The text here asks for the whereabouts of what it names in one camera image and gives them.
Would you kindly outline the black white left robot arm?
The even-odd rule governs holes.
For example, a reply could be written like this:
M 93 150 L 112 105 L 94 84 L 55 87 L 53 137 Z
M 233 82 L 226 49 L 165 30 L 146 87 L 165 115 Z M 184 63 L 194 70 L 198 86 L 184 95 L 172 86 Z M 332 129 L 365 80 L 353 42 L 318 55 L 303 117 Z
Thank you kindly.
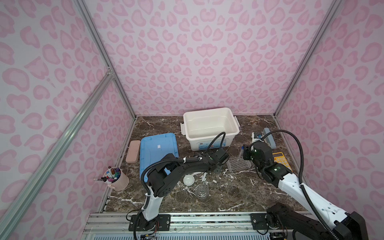
M 172 192 L 183 177 L 221 170 L 229 159 L 229 154 L 223 149 L 225 137 L 225 132 L 219 133 L 207 149 L 195 157 L 181 159 L 174 154 L 167 154 L 143 170 L 140 180 L 147 192 L 146 201 L 130 219 L 132 232 L 156 231 L 160 228 L 162 220 L 159 210 L 163 198 Z

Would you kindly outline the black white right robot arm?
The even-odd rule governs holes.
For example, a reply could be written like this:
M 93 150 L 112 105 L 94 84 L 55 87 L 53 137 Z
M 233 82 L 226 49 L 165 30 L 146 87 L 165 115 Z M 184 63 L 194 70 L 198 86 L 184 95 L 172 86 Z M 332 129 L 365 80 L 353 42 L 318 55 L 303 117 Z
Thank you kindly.
M 366 221 L 360 214 L 348 213 L 337 207 L 303 182 L 302 144 L 293 133 L 286 130 L 281 132 L 290 135 L 299 147 L 298 175 L 285 165 L 275 162 L 272 148 L 266 142 L 273 132 L 252 134 L 252 143 L 244 147 L 243 158 L 254 163 L 263 180 L 291 196 L 316 218 L 311 219 L 277 203 L 267 210 L 270 219 L 268 226 L 276 223 L 283 229 L 291 228 L 293 234 L 300 233 L 311 240 L 367 240 Z

